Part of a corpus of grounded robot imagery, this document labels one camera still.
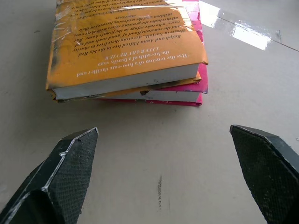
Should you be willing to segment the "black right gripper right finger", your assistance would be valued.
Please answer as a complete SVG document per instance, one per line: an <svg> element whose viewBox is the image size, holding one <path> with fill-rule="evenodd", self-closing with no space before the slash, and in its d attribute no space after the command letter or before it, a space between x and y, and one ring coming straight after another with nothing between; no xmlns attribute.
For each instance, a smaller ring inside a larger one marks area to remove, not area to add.
<svg viewBox="0 0 299 224"><path fill-rule="evenodd" d="M269 224L299 222L299 156L279 136L231 125L244 180Z"/></svg>

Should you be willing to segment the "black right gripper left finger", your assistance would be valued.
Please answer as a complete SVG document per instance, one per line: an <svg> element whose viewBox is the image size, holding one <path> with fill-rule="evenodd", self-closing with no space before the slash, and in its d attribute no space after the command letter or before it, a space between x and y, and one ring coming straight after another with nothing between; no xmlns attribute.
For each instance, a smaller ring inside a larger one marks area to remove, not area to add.
<svg viewBox="0 0 299 224"><path fill-rule="evenodd" d="M75 224L90 183L98 129L62 138L0 213L2 224Z"/></svg>

